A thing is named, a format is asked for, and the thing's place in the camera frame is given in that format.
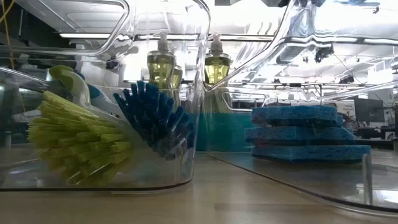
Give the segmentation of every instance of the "clear plastic container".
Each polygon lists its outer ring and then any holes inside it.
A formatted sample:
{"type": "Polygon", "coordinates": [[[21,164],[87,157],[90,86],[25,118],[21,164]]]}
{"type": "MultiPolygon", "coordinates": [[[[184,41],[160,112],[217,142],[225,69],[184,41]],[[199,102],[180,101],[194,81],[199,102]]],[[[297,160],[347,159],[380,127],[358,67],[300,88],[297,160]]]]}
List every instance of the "clear plastic container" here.
{"type": "Polygon", "coordinates": [[[330,205],[396,217],[397,11],[388,0],[290,1],[268,47],[206,89],[223,110],[204,111],[198,149],[330,205]]]}
{"type": "Polygon", "coordinates": [[[203,1],[10,7],[6,20],[24,13],[19,33],[10,30],[11,42],[0,46],[0,190],[143,191],[192,179],[210,24],[203,1]],[[172,97],[147,83],[141,60],[160,30],[179,54],[195,49],[179,60],[193,85],[175,90],[183,93],[175,110],[172,97]]]}

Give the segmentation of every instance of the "stack of sponges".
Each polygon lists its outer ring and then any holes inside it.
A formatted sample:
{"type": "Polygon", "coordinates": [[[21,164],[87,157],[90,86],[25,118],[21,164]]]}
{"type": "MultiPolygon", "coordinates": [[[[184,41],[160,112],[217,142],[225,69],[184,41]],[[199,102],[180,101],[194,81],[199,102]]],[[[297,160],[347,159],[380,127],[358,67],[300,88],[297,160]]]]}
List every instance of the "stack of sponges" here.
{"type": "Polygon", "coordinates": [[[361,160],[370,146],[355,145],[352,131],[331,106],[275,106],[254,108],[252,121],[259,128],[246,129],[252,155],[286,161],[361,160]]]}

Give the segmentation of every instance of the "wooden countertop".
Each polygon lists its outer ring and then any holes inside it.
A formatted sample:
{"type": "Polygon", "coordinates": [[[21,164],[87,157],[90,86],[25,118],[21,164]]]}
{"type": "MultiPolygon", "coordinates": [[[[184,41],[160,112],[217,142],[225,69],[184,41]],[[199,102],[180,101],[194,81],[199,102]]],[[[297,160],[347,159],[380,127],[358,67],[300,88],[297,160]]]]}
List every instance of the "wooden countertop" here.
{"type": "Polygon", "coordinates": [[[0,224],[396,223],[331,208],[204,154],[195,162],[191,183],[160,194],[0,193],[0,224]]]}

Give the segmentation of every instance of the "yellow bristles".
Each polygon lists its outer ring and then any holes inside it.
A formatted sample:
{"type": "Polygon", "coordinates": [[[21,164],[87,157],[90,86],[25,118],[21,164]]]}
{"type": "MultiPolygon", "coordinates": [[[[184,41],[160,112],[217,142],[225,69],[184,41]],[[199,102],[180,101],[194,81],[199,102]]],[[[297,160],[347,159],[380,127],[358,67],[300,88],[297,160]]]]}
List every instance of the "yellow bristles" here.
{"type": "Polygon", "coordinates": [[[107,184],[131,155],[127,137],[113,124],[49,91],[41,118],[29,124],[29,140],[69,184],[107,184]]]}

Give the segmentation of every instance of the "blue bristles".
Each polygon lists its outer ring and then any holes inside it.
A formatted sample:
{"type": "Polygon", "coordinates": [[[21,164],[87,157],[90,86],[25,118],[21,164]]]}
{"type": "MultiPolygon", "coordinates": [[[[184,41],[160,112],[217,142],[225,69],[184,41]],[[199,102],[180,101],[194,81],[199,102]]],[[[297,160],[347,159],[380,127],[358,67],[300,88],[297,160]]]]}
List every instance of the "blue bristles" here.
{"type": "Polygon", "coordinates": [[[195,128],[188,123],[189,115],[179,106],[172,112],[174,100],[165,93],[159,94],[159,88],[153,84],[138,81],[131,84],[129,90],[123,90],[124,99],[115,93],[114,98],[131,126],[141,135],[160,157],[175,159],[175,147],[186,142],[193,147],[195,128]]]}

